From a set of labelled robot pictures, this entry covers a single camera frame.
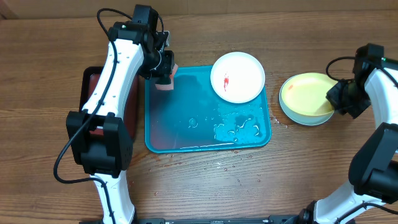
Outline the light blue plate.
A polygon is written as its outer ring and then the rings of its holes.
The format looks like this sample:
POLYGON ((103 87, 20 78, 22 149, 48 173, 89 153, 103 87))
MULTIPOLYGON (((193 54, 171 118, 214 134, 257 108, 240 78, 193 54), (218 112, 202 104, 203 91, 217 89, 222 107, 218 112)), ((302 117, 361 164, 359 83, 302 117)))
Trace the light blue plate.
POLYGON ((302 115, 294 112, 290 108, 287 107, 287 105, 284 103, 282 99, 282 91, 287 89, 287 82, 285 81, 284 84, 281 86, 280 91, 279 91, 279 104, 282 109, 282 111, 285 113, 285 115, 290 118, 292 121, 304 125, 304 126, 318 126, 321 125, 325 122, 327 122, 334 114, 334 111, 331 111, 330 113, 326 115, 321 115, 321 116, 307 116, 307 115, 302 115))

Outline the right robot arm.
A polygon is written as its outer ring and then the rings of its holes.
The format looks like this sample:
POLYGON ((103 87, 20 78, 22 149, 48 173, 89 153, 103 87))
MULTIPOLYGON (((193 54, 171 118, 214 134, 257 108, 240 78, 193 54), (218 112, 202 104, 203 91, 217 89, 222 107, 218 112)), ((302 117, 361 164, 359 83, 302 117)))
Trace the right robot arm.
POLYGON ((397 61, 384 47, 368 43, 351 58, 354 77, 340 79, 326 93, 339 114, 357 118, 373 109, 376 129, 353 157, 348 181, 331 195, 313 201, 288 223, 354 223, 365 211, 397 201, 397 61))

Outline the green and orange sponge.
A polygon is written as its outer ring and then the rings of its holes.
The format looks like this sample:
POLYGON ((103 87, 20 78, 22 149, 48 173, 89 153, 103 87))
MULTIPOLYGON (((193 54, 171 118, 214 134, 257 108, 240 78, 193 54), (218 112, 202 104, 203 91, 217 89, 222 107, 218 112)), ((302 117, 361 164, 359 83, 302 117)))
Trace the green and orange sponge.
POLYGON ((175 77, 177 70, 178 70, 178 65, 175 64, 172 69, 172 73, 169 75, 168 78, 158 79, 158 81, 155 83, 156 89, 158 89, 160 91, 173 90, 174 89, 174 77, 175 77))

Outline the yellow-green plate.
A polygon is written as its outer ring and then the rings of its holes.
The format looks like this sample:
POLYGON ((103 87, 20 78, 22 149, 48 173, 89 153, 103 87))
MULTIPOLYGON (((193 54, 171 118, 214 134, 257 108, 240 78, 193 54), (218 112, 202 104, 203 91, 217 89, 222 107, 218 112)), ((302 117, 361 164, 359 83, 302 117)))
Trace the yellow-green plate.
POLYGON ((323 116, 334 111, 327 92, 338 82, 322 73, 302 73, 290 77, 280 90, 288 109, 304 116, 323 116))

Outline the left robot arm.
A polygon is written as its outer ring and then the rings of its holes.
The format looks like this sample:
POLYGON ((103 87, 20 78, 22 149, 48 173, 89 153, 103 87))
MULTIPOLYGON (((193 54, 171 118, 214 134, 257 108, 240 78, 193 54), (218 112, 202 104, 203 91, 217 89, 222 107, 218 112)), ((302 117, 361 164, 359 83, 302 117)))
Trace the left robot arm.
POLYGON ((66 127, 69 140, 53 167, 54 177, 67 149, 88 174, 82 182, 95 183, 102 208, 102 223, 134 223, 126 171, 132 159, 133 141, 124 124, 124 113, 134 79, 156 79, 171 86, 178 67, 174 53, 167 50, 170 33, 157 30, 163 23, 151 6, 136 5, 126 22, 105 29, 109 44, 105 65, 91 96, 79 111, 69 112, 66 127))

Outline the white plate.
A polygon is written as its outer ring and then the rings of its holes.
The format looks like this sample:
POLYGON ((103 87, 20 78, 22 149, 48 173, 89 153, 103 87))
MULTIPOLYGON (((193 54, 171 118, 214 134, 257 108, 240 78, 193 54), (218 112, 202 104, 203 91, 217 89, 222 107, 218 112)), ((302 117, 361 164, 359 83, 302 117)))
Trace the white plate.
POLYGON ((252 55, 230 52, 214 63, 210 82, 221 99, 230 103, 247 103, 263 90, 265 71, 252 55))

